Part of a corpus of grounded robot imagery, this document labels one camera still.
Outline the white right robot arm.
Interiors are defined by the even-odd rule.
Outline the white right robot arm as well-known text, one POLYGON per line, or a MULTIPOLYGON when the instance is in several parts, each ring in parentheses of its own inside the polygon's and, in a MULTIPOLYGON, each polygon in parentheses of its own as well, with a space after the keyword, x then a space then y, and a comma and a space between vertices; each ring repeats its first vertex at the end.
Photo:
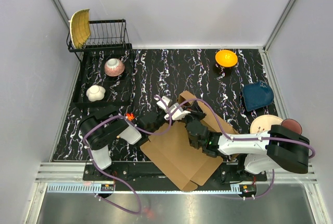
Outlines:
POLYGON ((282 168, 296 174, 308 172, 310 141, 308 138, 275 124, 269 130, 254 134, 224 134, 211 131, 201 123, 206 114, 195 105, 182 119, 189 144, 207 156, 226 159, 239 154, 236 174, 249 180, 263 171, 282 168))

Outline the brown cardboard box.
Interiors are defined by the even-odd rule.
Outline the brown cardboard box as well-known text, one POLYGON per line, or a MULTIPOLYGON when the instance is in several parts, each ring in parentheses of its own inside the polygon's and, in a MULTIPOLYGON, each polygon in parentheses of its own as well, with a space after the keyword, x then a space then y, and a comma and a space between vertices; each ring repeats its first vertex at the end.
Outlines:
POLYGON ((182 191, 203 186, 224 161, 220 155, 210 157, 202 148, 190 146, 185 124, 176 121, 162 125, 141 151, 182 191))

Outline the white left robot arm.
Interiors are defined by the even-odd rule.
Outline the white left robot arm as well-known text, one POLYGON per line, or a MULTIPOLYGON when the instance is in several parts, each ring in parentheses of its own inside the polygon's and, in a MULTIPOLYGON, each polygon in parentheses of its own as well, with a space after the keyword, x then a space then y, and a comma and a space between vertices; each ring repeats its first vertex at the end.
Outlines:
POLYGON ((112 175, 112 160, 109 154, 112 142, 120 139, 129 145, 144 144, 152 133, 156 133, 168 122, 164 117, 169 116, 169 111, 159 109, 156 112, 147 112, 134 120, 134 123, 130 123, 129 116, 114 118, 90 133, 98 124, 118 114, 119 108, 110 105, 83 117, 79 123, 80 131, 85 138, 84 144, 91 151, 91 158, 97 164, 94 174, 100 180, 107 180, 112 175))

